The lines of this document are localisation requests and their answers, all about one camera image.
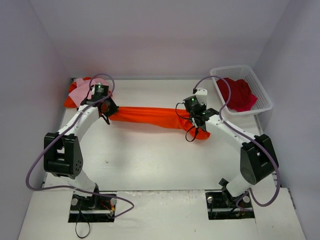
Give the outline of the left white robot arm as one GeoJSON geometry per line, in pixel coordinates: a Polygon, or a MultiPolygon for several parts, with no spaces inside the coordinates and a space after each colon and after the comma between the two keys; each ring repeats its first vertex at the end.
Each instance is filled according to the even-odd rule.
{"type": "Polygon", "coordinates": [[[80,142],[91,125],[102,118],[108,125],[109,118],[119,107],[111,98],[109,87],[97,83],[92,87],[91,98],[85,98],[71,120],[56,133],[47,133],[44,147],[43,167],[47,173],[62,178],[66,188],[82,196],[82,204],[89,210],[100,204],[98,185],[83,170],[84,160],[80,142]]]}

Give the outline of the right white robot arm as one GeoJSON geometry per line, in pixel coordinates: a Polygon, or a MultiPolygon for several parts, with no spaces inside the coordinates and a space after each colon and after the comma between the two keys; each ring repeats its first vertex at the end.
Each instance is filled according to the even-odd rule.
{"type": "Polygon", "coordinates": [[[239,173],[231,181],[222,179],[221,200],[233,206],[252,186],[278,172],[279,163],[269,136],[254,135],[230,123],[213,108],[201,104],[195,95],[182,102],[193,127],[220,138],[239,153],[239,173]]]}

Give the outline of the red t shirt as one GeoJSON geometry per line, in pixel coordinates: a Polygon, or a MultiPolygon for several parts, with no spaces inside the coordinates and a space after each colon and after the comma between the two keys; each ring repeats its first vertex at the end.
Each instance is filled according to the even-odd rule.
{"type": "Polygon", "coordinates": [[[227,107],[237,112],[250,111],[258,98],[253,95],[248,83],[244,79],[232,80],[227,77],[224,79],[228,82],[231,90],[231,97],[227,107]]]}

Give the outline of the white plastic basket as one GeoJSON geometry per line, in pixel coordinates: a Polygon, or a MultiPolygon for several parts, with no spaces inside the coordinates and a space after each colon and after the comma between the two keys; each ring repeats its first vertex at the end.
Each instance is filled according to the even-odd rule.
{"type": "Polygon", "coordinates": [[[243,79],[250,87],[252,94],[257,97],[257,100],[251,109],[245,111],[236,111],[226,106],[222,110],[223,114],[229,114],[231,116],[257,115],[273,108],[271,99],[250,66],[240,64],[216,67],[210,70],[210,75],[229,78],[234,81],[243,79]]]}

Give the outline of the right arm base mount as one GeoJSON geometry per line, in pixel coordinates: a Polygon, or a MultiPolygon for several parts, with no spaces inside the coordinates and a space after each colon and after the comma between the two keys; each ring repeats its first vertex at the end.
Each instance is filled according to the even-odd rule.
{"type": "Polygon", "coordinates": [[[226,189],[229,182],[222,178],[219,181],[221,190],[206,191],[205,200],[209,220],[254,219],[255,214],[248,193],[232,197],[226,189]]]}

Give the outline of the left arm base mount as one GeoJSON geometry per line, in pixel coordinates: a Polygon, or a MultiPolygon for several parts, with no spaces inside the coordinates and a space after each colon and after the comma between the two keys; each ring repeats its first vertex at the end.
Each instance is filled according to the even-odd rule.
{"type": "Polygon", "coordinates": [[[90,197],[73,194],[69,208],[69,223],[113,223],[115,221],[116,194],[90,197]]]}

